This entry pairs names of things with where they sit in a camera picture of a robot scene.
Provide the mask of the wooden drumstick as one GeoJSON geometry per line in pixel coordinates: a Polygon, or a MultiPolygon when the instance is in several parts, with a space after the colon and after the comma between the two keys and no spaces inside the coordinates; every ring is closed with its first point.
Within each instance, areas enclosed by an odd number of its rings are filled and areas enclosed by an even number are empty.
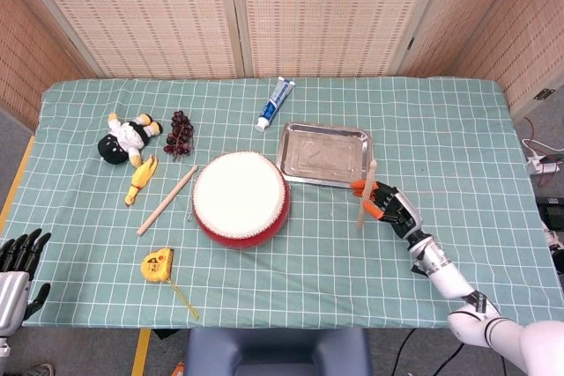
{"type": "Polygon", "coordinates": [[[198,165],[193,165],[190,170],[177,182],[173,189],[161,201],[159,206],[151,213],[151,215],[144,221],[143,224],[137,229],[137,236],[142,236],[153,224],[153,222],[160,216],[163,210],[175,199],[179,192],[189,182],[191,177],[197,171],[198,165]]]}
{"type": "Polygon", "coordinates": [[[356,223],[356,229],[358,231],[360,231],[362,229],[362,226],[363,226],[364,215],[365,215],[364,202],[367,201],[370,198],[370,194],[373,190],[372,187],[373,187],[373,183],[375,181],[376,168],[377,168],[377,161],[375,159],[372,159],[371,162],[369,163],[369,167],[368,167],[368,170],[367,170],[367,178],[365,179],[365,185],[364,185],[364,188],[362,190],[361,197],[360,197],[360,208],[359,208],[359,213],[358,213],[357,223],[356,223]]]}

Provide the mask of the black device box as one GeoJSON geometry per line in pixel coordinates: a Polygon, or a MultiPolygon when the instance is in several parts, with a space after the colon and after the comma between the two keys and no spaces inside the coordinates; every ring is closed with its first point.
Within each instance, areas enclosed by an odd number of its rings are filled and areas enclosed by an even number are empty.
{"type": "Polygon", "coordinates": [[[539,215],[552,231],[564,232],[564,198],[537,197],[539,215]]]}

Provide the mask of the blue white toothpaste tube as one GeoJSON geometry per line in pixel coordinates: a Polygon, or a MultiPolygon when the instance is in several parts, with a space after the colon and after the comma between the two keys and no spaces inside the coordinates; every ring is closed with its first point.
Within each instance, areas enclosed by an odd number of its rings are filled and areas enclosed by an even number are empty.
{"type": "Polygon", "coordinates": [[[256,121],[255,129],[259,132],[264,132],[271,124],[271,121],[277,113],[279,107],[285,101],[287,96],[292,92],[295,87],[295,82],[279,77],[275,88],[273,89],[267,103],[265,104],[262,113],[256,121]]]}

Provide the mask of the stainless steel tray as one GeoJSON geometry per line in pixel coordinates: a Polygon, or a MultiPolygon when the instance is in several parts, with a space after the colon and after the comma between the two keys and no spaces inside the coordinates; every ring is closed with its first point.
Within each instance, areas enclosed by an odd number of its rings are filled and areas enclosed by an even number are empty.
{"type": "Polygon", "coordinates": [[[367,176],[372,157],[365,130],[290,122],[282,131],[277,167],[287,181],[348,188],[367,176]]]}

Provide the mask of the white power strip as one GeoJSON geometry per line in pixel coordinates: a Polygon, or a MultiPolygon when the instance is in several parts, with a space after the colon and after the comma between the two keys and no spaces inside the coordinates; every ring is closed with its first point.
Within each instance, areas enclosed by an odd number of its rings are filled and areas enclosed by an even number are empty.
{"type": "Polygon", "coordinates": [[[557,173],[560,170],[558,163],[551,161],[545,155],[534,154],[529,156],[525,165],[529,175],[557,173]]]}

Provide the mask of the red drum white skin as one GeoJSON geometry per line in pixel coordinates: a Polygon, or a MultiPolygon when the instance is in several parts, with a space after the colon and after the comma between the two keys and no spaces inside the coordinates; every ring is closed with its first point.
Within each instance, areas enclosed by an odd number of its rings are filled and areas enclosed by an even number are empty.
{"type": "Polygon", "coordinates": [[[290,212],[290,188],[278,168],[254,151],[226,153],[199,174],[193,215],[215,242],[230,248],[256,247],[272,239],[290,212]]]}

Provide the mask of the grey shoe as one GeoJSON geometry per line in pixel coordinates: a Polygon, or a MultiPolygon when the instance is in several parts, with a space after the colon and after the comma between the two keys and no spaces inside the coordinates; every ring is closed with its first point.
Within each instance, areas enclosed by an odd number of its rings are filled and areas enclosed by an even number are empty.
{"type": "Polygon", "coordinates": [[[50,363],[34,365],[22,373],[22,376],[55,376],[56,371],[50,363]]]}

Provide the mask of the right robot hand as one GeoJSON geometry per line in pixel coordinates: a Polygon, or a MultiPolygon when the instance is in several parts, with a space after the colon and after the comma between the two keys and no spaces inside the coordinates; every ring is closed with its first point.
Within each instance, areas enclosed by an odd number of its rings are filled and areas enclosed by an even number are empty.
{"type": "Polygon", "coordinates": [[[429,235],[421,230],[422,217],[405,194],[380,181],[372,184],[370,195],[362,201],[363,210],[376,220],[391,225],[401,240],[417,244],[429,235]]]}

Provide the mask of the yellow tape measure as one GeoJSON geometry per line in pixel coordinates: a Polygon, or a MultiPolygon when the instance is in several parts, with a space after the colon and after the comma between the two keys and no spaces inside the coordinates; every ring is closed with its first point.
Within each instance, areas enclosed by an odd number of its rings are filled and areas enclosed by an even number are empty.
{"type": "Polygon", "coordinates": [[[149,253],[141,262],[141,274],[144,280],[151,283],[167,283],[173,289],[176,297],[188,308],[191,316],[198,320],[200,315],[188,299],[183,295],[180,288],[172,280],[172,268],[174,262],[174,250],[164,247],[149,253]]]}

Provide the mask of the blue robot base seat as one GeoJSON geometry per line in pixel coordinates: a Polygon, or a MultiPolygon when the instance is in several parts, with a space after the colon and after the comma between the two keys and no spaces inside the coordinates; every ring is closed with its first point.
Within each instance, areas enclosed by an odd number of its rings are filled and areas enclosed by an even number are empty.
{"type": "Polygon", "coordinates": [[[184,376],[373,376],[363,328],[198,328],[184,376]]]}

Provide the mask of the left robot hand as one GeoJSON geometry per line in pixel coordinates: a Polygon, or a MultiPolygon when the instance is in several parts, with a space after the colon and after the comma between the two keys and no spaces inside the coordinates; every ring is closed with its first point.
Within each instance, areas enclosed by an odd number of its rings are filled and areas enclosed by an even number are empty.
{"type": "Polygon", "coordinates": [[[50,283],[43,284],[33,300],[29,295],[41,254],[50,238],[50,232],[43,233],[38,228],[8,239],[0,246],[0,340],[14,335],[47,301],[50,283]]]}

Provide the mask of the black white plush doll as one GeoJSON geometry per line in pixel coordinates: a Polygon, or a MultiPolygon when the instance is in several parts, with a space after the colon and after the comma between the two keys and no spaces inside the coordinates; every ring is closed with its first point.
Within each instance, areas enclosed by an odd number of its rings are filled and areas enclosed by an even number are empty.
{"type": "Polygon", "coordinates": [[[108,133],[98,142],[98,153],[111,165],[125,162],[139,168],[141,151],[149,140],[162,133],[162,126],[148,114],[141,114],[133,121],[121,122],[116,113],[108,116],[108,133]]]}

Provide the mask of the woven bamboo folding screen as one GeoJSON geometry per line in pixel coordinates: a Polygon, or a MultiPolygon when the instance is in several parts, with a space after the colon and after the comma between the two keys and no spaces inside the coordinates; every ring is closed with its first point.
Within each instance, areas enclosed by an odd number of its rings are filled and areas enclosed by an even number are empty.
{"type": "Polygon", "coordinates": [[[90,77],[470,77],[564,88],[564,0],[0,0],[0,107],[90,77]]]}

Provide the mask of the green checked tablecloth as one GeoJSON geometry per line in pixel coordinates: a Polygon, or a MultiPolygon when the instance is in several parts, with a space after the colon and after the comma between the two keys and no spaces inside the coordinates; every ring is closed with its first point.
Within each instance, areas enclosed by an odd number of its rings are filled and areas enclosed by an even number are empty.
{"type": "Polygon", "coordinates": [[[5,233],[51,233],[34,286],[50,283],[41,326],[88,328],[442,327],[461,301],[412,272],[406,244],[383,223],[356,229],[359,203],[343,188],[291,186],[289,218],[272,240],[238,250],[210,240],[184,188],[152,227],[138,227],[193,165],[230,151],[270,159],[289,122],[365,130],[377,179],[402,189],[424,228],[466,279],[521,324],[564,321],[564,295],[545,243],[505,96],[492,81],[455,78],[300,78],[272,125],[254,123],[273,79],[77,80],[42,97],[40,123],[5,233]],[[174,111],[194,127],[190,155],[163,151],[174,111]],[[131,206],[137,170],[98,153],[108,116],[150,115],[162,126],[141,151],[157,169],[131,206]],[[141,262],[174,250],[167,283],[141,262]]]}

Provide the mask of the yellow rubber chicken toy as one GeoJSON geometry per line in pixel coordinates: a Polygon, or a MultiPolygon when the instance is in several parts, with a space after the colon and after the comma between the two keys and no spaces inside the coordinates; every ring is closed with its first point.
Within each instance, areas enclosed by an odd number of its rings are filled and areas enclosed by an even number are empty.
{"type": "Polygon", "coordinates": [[[158,159],[154,155],[151,155],[133,173],[128,193],[124,198],[124,202],[127,206],[131,206],[135,202],[138,192],[147,185],[148,181],[154,175],[158,163],[158,159]]]}

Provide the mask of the dark red grape bunch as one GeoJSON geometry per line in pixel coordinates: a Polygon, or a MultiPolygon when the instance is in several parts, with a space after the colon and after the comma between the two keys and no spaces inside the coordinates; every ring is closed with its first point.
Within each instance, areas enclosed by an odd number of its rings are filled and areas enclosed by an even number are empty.
{"type": "Polygon", "coordinates": [[[193,150],[194,127],[189,117],[182,111],[174,111],[171,118],[171,130],[167,134],[163,151],[177,160],[190,155],[193,150]]]}

